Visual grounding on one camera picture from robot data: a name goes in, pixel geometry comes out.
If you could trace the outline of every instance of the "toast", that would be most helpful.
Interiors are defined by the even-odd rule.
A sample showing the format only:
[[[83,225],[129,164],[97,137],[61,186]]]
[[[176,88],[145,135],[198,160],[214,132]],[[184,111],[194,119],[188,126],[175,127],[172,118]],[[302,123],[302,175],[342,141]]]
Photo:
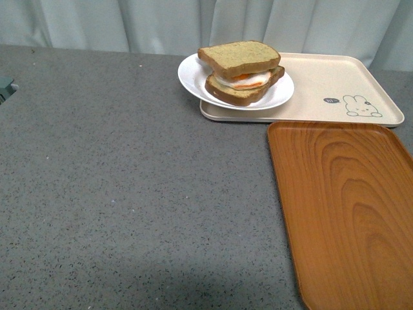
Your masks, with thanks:
[[[219,76],[230,79],[240,74],[258,73],[276,68],[281,56],[259,41],[240,41],[198,49],[198,58]]]
[[[209,75],[205,81],[205,89],[217,99],[227,102],[232,105],[245,107],[253,102],[260,100],[267,90],[277,83],[284,76],[285,69],[282,66],[277,66],[271,69],[271,78],[267,84],[247,90],[235,90],[231,87],[224,86],[218,83],[213,74]]]

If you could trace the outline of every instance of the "sandwich filling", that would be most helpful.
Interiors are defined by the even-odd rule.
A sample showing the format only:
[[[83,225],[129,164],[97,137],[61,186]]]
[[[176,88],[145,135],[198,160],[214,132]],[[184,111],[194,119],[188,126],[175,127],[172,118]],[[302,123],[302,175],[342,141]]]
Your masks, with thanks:
[[[214,76],[222,85],[236,90],[244,90],[261,87],[267,84],[271,78],[271,72],[264,71],[259,73],[241,74],[240,76],[233,77],[232,79],[224,79],[215,72]]]

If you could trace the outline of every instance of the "white curtain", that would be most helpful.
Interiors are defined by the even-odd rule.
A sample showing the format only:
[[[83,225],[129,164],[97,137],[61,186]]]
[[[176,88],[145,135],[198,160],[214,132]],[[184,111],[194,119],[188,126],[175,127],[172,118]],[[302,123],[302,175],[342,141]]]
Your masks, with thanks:
[[[0,44],[188,56],[255,39],[413,70],[412,0],[0,0]]]

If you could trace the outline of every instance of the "bunny drawing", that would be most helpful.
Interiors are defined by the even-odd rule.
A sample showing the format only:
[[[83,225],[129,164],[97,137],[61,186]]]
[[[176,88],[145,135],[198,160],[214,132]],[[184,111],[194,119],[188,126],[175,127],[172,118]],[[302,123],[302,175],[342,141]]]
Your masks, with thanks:
[[[343,96],[348,116],[367,116],[380,118],[383,115],[363,96]]]

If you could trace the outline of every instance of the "gray table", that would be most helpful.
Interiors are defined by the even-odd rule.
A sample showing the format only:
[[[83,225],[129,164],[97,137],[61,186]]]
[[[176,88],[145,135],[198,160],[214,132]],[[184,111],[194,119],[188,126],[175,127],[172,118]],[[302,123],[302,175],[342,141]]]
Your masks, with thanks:
[[[0,46],[1,309],[301,309],[265,124],[216,123],[184,57]],[[406,120],[413,73],[373,72]]]

